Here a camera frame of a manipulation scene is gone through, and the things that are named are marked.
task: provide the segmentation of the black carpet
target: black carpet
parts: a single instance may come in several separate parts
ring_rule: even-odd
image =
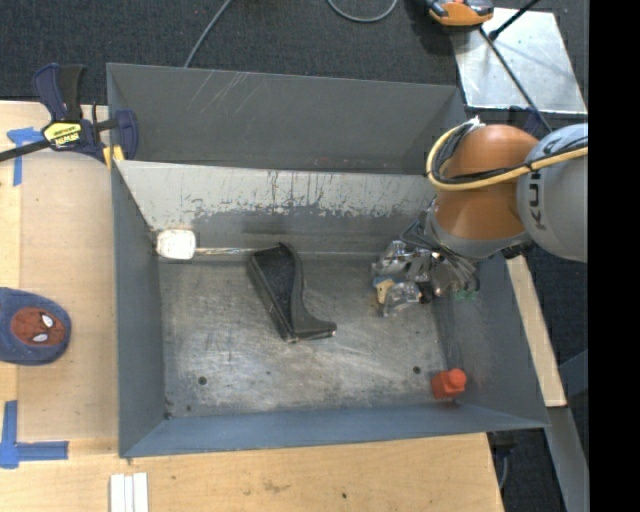
[[[84,64],[83,103],[106,104],[107,62],[184,66],[223,0],[0,0],[0,99],[34,99],[33,73],[50,62]],[[518,9],[526,1],[494,0]],[[391,0],[335,0],[359,16]],[[589,1],[542,0],[555,15],[589,105]],[[508,30],[517,30],[514,24]],[[232,0],[191,67],[460,85],[449,36],[417,0],[399,0],[378,23],[354,23],[325,0]],[[547,118],[555,128],[566,121]],[[559,364],[588,348],[587,265],[541,249],[528,255]],[[588,392],[571,407],[589,453]],[[564,510],[542,431],[514,433],[504,488],[507,512]]]

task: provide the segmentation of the white plastic piece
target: white plastic piece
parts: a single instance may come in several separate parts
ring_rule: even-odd
[[[116,474],[109,479],[109,512],[149,512],[146,473]]]
[[[161,231],[156,243],[160,256],[172,260],[190,260],[196,253],[196,235],[188,229]]]

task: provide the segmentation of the yellow clamp label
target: yellow clamp label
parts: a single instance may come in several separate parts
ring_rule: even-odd
[[[80,123],[57,122],[47,126],[42,135],[57,148],[78,142],[82,133]]]

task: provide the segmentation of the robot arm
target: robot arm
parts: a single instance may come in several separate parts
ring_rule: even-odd
[[[588,124],[541,140],[474,118],[433,146],[429,207],[372,265],[383,313],[433,296],[473,294],[475,266],[534,244],[587,261]]]

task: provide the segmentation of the yellow cable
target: yellow cable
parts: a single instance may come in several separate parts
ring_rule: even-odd
[[[573,151],[568,151],[561,155],[551,155],[550,157],[547,157],[547,158],[534,160],[529,165],[522,165],[504,174],[500,174],[499,176],[491,176],[489,178],[470,181],[467,183],[442,183],[441,181],[438,181],[437,178],[435,178],[431,170],[432,164],[433,164],[433,158],[434,158],[434,155],[438,152],[438,150],[449,138],[451,133],[454,132],[457,128],[458,127],[449,130],[442,137],[440,137],[434,144],[433,148],[429,152],[429,156],[427,157],[427,165],[426,165],[427,176],[429,177],[429,181],[431,181],[433,186],[439,190],[456,191],[456,190],[472,190],[476,188],[488,187],[490,185],[495,185],[496,183],[501,183],[503,181],[517,178],[518,176],[522,176],[523,174],[527,174],[529,172],[537,171],[538,169],[541,169],[543,167],[548,167],[560,162],[565,162],[567,160],[571,160],[572,158],[580,158],[581,156],[587,155],[589,152],[589,148],[588,146],[586,146],[583,148],[575,149]]]

